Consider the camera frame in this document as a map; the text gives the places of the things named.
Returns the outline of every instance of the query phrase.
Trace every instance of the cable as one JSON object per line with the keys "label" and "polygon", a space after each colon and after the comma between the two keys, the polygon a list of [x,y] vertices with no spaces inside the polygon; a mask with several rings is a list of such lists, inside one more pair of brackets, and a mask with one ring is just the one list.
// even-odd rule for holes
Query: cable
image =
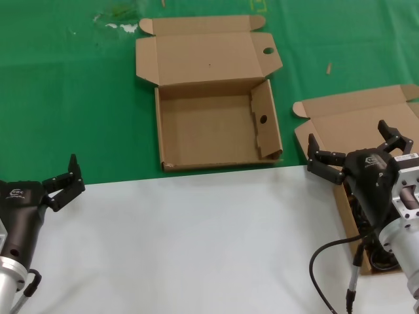
{"label": "cable", "polygon": [[35,291],[38,289],[39,283],[41,283],[42,276],[37,270],[29,270],[29,273],[34,274],[34,278],[32,282],[26,287],[23,295],[19,298],[17,303],[11,309],[10,314],[17,314],[21,310],[21,308],[25,305],[27,299],[29,299]]}
{"label": "cable", "polygon": [[394,254],[385,251],[382,247],[377,247],[372,251],[369,257],[369,263],[378,271],[390,271],[400,268]]}
{"label": "cable", "polygon": [[366,237],[368,234],[366,235],[357,235],[355,237],[349,237],[347,239],[342,239],[342,240],[337,240],[337,241],[333,241],[330,242],[328,244],[323,245],[322,247],[320,247],[316,252],[314,252],[313,256],[310,259],[310,264],[308,266],[308,271],[310,273],[310,278],[313,282],[314,288],[316,288],[318,294],[320,295],[320,298],[323,300],[323,302],[325,302],[326,306],[329,308],[329,310],[333,313],[333,314],[338,314],[335,309],[333,308],[333,306],[329,303],[329,301],[327,300],[327,298],[325,297],[325,295],[322,293],[319,285],[317,284],[316,279],[314,278],[314,274],[313,274],[313,265],[314,265],[314,260],[316,259],[316,257],[318,256],[318,254],[320,254],[321,252],[323,252],[325,249],[329,248],[329,247],[334,247],[335,245],[340,245],[340,244],[345,244],[345,243],[350,243],[350,242],[354,242],[354,241],[358,241],[364,237]]}
{"label": "cable", "polygon": [[381,218],[380,222],[378,222],[375,226],[370,227],[369,230],[365,234],[362,234],[362,235],[359,234],[355,237],[349,237],[347,239],[342,239],[342,240],[337,240],[337,241],[327,243],[327,244],[323,245],[322,247],[320,247],[316,252],[314,252],[313,256],[311,257],[310,263],[308,265],[308,272],[310,273],[310,278],[313,282],[314,288],[316,288],[318,294],[320,295],[320,298],[323,300],[323,302],[325,302],[326,306],[329,308],[329,310],[330,310],[330,312],[332,312],[332,314],[338,314],[338,313],[335,311],[333,306],[330,304],[330,302],[327,300],[325,295],[322,293],[319,285],[317,284],[316,279],[314,278],[314,274],[313,274],[314,260],[316,259],[318,254],[320,254],[321,252],[323,252],[325,249],[327,249],[329,247],[334,247],[335,245],[340,245],[340,244],[345,244],[345,243],[358,241],[358,240],[363,239],[364,237],[367,237],[370,234],[372,234],[376,228],[380,227],[384,223],[384,221],[386,221],[386,218],[387,218],[387,216],[390,212],[390,209],[392,208],[391,204],[392,203],[389,202],[389,205],[387,206],[384,214],[382,215],[382,218]]}

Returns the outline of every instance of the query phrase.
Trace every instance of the black cable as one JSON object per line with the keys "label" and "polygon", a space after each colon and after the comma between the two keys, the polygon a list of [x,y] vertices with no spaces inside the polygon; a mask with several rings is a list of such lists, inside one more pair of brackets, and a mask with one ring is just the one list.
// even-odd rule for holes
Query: black cable
{"label": "black cable", "polygon": [[310,278],[313,282],[314,288],[316,288],[318,294],[320,295],[320,298],[323,300],[323,302],[325,302],[326,306],[329,308],[329,310],[333,313],[333,314],[338,314],[335,309],[333,308],[333,306],[329,303],[329,301],[327,300],[327,298],[325,297],[325,295],[322,293],[319,285],[317,284],[316,279],[314,278],[314,274],[313,274],[313,265],[314,265],[314,260],[316,259],[316,257],[318,256],[318,254],[320,254],[322,251],[324,251],[325,249],[329,248],[329,247],[334,247],[335,245],[340,245],[340,244],[345,244],[345,243],[350,243],[350,242],[354,242],[354,241],[358,241],[364,237],[366,237],[368,234],[365,235],[357,235],[355,237],[349,237],[347,239],[342,239],[342,240],[337,240],[337,241],[333,241],[330,242],[328,244],[323,245],[322,247],[320,247],[316,252],[314,252],[313,256],[310,259],[310,264],[308,266],[308,271],[310,272]]}
{"label": "black cable", "polygon": [[375,226],[372,226],[368,230],[368,232],[366,232],[365,234],[362,234],[362,235],[359,234],[355,237],[349,237],[347,239],[342,239],[342,240],[337,240],[337,241],[327,243],[327,244],[323,245],[322,247],[320,247],[316,252],[314,252],[313,256],[311,257],[310,263],[308,265],[308,272],[310,273],[310,278],[313,282],[314,288],[316,288],[318,294],[320,295],[320,298],[323,300],[323,302],[325,302],[326,306],[329,308],[329,310],[330,310],[330,312],[332,312],[332,314],[338,314],[338,313],[335,311],[333,306],[329,303],[329,301],[327,300],[325,295],[322,293],[319,285],[317,284],[316,279],[314,278],[314,274],[313,274],[314,260],[316,259],[318,254],[320,254],[321,252],[323,252],[325,249],[327,249],[329,247],[334,247],[335,245],[340,245],[340,244],[345,244],[345,243],[358,241],[358,240],[363,239],[364,237],[367,237],[370,234],[372,234],[376,228],[380,227],[386,221],[386,218],[387,218],[388,214],[390,213],[390,209],[392,208],[391,204],[392,203],[389,201],[389,205],[387,206],[384,214],[382,215],[382,218],[381,218],[380,222],[378,222]]}
{"label": "black cable", "polygon": [[37,270],[29,270],[29,273],[34,274],[32,282],[26,287],[24,295],[26,298],[33,296],[35,291],[38,289],[39,284],[41,283],[42,276]]}
{"label": "black cable", "polygon": [[375,270],[378,271],[390,271],[397,270],[400,268],[400,265],[396,260],[394,254],[389,253],[380,247],[377,247],[375,250],[372,251],[369,257],[369,263]]}

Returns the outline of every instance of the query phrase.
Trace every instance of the white table surface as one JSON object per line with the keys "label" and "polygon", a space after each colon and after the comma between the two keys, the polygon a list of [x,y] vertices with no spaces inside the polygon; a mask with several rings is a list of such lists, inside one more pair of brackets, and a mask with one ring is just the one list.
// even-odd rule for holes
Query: white table surface
{"label": "white table surface", "polygon": [[[328,313],[312,253],[344,237],[331,184],[303,167],[96,184],[48,210],[21,314]],[[327,249],[315,276],[345,313],[350,258]],[[412,313],[403,274],[362,277],[354,314]]]}

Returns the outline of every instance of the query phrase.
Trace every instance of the hole in cardboard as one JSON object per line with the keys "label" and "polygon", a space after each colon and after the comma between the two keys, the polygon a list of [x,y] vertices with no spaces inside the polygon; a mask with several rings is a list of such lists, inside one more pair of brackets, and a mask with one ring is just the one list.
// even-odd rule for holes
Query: hole in cardboard
{"label": "hole in cardboard", "polygon": [[263,53],[264,54],[271,54],[271,53],[273,53],[275,50],[273,49],[273,48],[270,48],[270,47],[268,47],[268,48],[265,48],[264,50],[263,50]]}

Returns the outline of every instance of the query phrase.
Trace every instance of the robotic arm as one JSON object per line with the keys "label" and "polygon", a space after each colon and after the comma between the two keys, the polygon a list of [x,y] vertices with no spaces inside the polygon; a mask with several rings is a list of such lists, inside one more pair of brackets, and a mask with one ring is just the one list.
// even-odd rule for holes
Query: robotic arm
{"label": "robotic arm", "polygon": [[[59,190],[54,197],[49,196]],[[74,154],[67,173],[42,183],[0,181],[0,314],[17,313],[41,280],[30,266],[46,208],[57,212],[84,190]],[[12,309],[14,295],[25,287],[28,273],[34,273],[35,279]]]}
{"label": "robotic arm", "polygon": [[[383,144],[348,155],[320,150],[310,134],[307,170],[335,184],[346,180],[370,225],[374,226],[372,232],[376,233],[384,250],[395,255],[407,276],[409,291],[417,300],[414,310],[419,314],[419,155],[410,153],[412,140],[390,128],[385,121],[378,123],[378,130],[385,140]],[[402,156],[390,154],[396,148],[403,151]],[[342,170],[331,166],[341,166]],[[359,248],[360,254],[357,253],[354,259],[358,272],[353,272],[347,293],[347,301],[349,297],[352,302],[361,265],[359,259],[355,260],[356,256],[362,256],[362,244]],[[347,310],[350,313],[352,303],[349,303]]]}

